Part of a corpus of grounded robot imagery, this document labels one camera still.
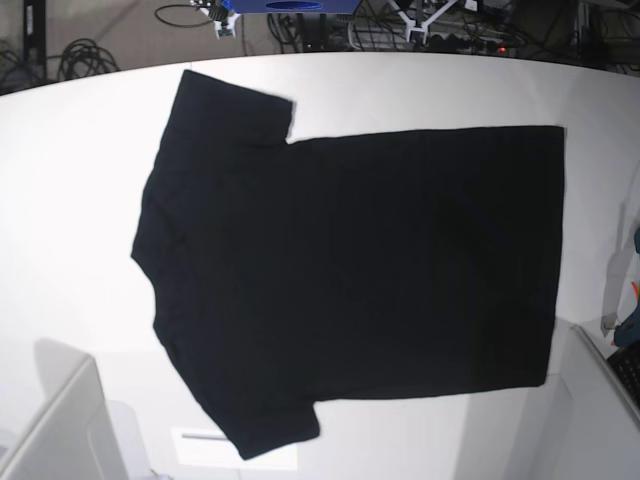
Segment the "black T-shirt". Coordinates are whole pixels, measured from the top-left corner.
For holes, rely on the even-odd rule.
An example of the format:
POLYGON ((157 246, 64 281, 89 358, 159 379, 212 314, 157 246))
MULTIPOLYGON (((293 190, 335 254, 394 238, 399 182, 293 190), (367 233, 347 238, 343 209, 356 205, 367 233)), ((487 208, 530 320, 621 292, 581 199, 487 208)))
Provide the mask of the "black T-shirt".
POLYGON ((240 456, 316 438, 320 401, 542 385, 563 128, 288 143, 293 111, 185 72, 132 248, 161 344, 240 456))

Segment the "black power strip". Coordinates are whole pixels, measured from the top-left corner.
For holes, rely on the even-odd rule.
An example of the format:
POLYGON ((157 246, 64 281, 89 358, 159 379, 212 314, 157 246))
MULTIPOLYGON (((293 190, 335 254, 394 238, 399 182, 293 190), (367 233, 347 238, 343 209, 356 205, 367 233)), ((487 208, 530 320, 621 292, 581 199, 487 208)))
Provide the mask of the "black power strip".
POLYGON ((514 53, 502 39, 449 32, 429 33, 422 44, 413 44, 412 50, 441 54, 498 57, 509 57, 514 53))

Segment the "blue box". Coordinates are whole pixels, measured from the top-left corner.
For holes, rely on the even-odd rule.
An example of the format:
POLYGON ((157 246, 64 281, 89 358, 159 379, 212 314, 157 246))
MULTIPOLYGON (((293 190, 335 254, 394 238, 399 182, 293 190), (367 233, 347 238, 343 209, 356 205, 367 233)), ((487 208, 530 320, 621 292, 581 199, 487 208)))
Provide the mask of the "blue box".
POLYGON ((230 2, 233 10, 241 14, 352 14, 360 3, 360 0, 232 0, 230 2))

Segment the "white left partition panel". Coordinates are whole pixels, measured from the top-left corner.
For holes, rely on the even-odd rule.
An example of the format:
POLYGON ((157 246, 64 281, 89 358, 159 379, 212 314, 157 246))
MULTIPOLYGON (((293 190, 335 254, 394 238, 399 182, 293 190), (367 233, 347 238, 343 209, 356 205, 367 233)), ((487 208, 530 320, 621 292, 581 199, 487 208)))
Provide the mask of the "white left partition panel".
POLYGON ((1 460, 3 479, 127 479, 96 362, 85 355, 1 460))

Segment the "white partition panel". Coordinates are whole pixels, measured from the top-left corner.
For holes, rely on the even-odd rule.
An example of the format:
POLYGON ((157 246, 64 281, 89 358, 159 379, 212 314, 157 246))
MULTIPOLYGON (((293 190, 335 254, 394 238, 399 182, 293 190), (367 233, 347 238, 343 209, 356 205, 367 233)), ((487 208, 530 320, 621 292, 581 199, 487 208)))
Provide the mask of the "white partition panel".
POLYGON ((587 332, 569 331, 560 369, 572 415, 556 479, 637 479, 639 409, 587 332))
POLYGON ((85 355, 1 460, 3 479, 127 479, 96 362, 85 355))

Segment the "teal orange tool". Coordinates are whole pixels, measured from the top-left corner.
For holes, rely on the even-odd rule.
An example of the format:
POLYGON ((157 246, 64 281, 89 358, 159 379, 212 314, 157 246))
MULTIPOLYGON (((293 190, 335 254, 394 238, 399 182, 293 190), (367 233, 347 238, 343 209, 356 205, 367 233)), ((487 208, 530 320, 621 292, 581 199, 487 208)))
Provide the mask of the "teal orange tool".
POLYGON ((631 286, 634 291, 636 306, 633 312, 614 330, 612 345, 618 348, 626 348, 639 341, 639 284, 632 281, 631 286))

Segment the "black keyboard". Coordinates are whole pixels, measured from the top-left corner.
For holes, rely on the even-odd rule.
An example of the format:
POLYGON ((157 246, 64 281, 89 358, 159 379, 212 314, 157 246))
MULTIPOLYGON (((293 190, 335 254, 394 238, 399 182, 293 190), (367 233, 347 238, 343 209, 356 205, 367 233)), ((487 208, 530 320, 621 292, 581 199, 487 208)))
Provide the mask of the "black keyboard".
POLYGON ((636 405, 640 401, 639 343, 620 348, 607 359, 608 364, 636 405))

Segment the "white right partition panel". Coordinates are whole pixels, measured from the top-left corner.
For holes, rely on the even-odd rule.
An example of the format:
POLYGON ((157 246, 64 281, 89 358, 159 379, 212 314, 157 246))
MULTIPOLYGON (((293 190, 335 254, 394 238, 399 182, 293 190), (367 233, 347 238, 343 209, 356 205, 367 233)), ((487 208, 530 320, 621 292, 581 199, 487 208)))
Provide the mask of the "white right partition panel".
POLYGON ((639 409, 587 332, 569 331, 560 369, 572 415, 556 479, 637 479, 639 409))

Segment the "white robot stand bracket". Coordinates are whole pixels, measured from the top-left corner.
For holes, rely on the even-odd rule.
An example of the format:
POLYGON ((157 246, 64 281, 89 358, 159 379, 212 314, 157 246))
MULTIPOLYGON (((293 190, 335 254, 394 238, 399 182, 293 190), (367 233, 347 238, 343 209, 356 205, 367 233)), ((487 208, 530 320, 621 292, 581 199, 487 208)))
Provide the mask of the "white robot stand bracket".
POLYGON ((388 0, 387 4, 392 14, 399 16, 404 23, 405 40, 423 45, 428 40, 431 25, 458 4, 458 1, 444 1, 435 7, 428 7, 431 1, 410 1, 407 6, 401 6, 396 1, 388 0))

